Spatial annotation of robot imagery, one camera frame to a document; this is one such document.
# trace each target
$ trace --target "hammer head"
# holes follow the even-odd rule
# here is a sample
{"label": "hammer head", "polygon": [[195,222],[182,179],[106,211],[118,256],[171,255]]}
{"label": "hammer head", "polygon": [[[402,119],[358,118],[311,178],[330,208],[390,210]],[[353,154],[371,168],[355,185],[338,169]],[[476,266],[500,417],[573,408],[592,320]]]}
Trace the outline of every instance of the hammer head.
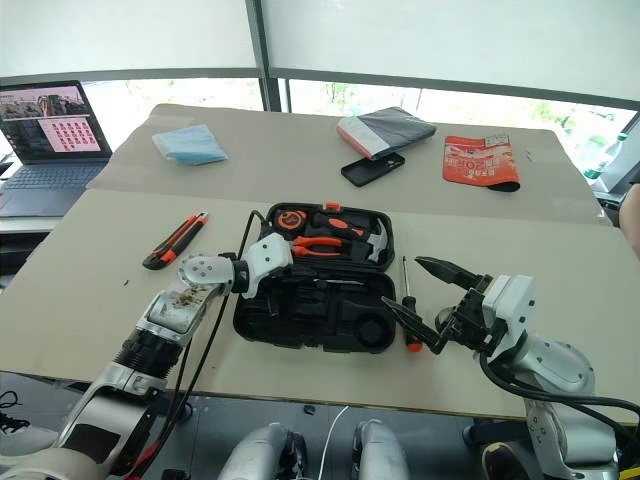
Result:
{"label": "hammer head", "polygon": [[380,225],[380,233],[378,235],[372,233],[369,235],[369,238],[367,238],[367,243],[373,246],[373,251],[371,255],[367,257],[367,260],[371,260],[372,262],[377,262],[380,252],[387,248],[387,229],[384,228],[384,224],[380,219],[378,219],[378,225]]}

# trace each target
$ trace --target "black tool case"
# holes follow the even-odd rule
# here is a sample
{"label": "black tool case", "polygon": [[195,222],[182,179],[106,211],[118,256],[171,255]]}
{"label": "black tool case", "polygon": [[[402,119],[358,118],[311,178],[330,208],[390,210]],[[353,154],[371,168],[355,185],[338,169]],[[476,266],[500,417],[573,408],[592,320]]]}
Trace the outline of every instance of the black tool case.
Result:
{"label": "black tool case", "polygon": [[[278,222],[281,214],[289,211],[306,216],[296,230],[283,228]],[[238,299],[233,326],[247,340],[282,347],[382,352],[395,336],[393,314],[380,300],[382,296],[395,300],[393,281],[384,274],[394,257],[391,220],[372,210],[304,203],[274,205],[266,219],[289,241],[299,236],[341,238],[330,227],[318,226],[315,220],[322,217],[315,217],[317,214],[375,234],[380,234],[380,220],[387,242],[378,260],[367,260],[372,246],[362,239],[343,239],[345,245],[340,248],[309,247],[318,252],[339,252],[340,256],[294,255],[293,265],[263,280],[254,298]]]}

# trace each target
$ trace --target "blue face mask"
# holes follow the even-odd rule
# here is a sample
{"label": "blue face mask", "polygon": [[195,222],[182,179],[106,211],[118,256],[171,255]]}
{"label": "blue face mask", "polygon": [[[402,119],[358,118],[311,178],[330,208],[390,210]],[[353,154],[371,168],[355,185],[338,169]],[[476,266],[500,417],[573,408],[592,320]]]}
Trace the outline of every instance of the blue face mask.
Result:
{"label": "blue face mask", "polygon": [[151,139],[158,150],[172,162],[201,165],[229,158],[206,125],[157,133]]}

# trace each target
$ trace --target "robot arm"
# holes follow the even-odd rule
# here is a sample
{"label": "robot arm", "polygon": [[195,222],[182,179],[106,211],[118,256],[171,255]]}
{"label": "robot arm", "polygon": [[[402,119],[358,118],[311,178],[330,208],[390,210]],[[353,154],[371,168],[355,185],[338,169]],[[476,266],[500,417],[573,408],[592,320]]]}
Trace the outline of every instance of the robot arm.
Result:
{"label": "robot arm", "polygon": [[[493,377],[500,372],[509,383],[552,394],[594,394],[593,368],[579,350],[527,332],[535,306],[531,277],[500,275],[493,280],[435,258],[416,261],[444,282],[467,290],[457,306],[440,312],[437,331],[383,297],[398,322],[433,353],[455,341],[473,350],[483,371]],[[618,478],[616,438],[609,425],[564,404],[530,398],[524,402],[536,457],[546,475],[567,480]]]}
{"label": "robot arm", "polygon": [[69,415],[53,448],[32,455],[0,480],[97,480],[131,470],[155,420],[153,398],[166,386],[218,296],[255,296],[260,281],[293,262],[277,233],[247,250],[241,260],[190,255],[179,276],[187,288],[160,292],[122,349],[89,386]]}

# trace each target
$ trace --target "laptop screen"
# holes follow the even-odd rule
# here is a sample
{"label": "laptop screen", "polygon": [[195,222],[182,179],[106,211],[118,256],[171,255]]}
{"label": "laptop screen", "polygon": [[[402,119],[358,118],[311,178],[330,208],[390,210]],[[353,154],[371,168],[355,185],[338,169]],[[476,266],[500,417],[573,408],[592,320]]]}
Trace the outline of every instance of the laptop screen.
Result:
{"label": "laptop screen", "polygon": [[111,155],[80,82],[0,87],[0,129],[26,164]]}

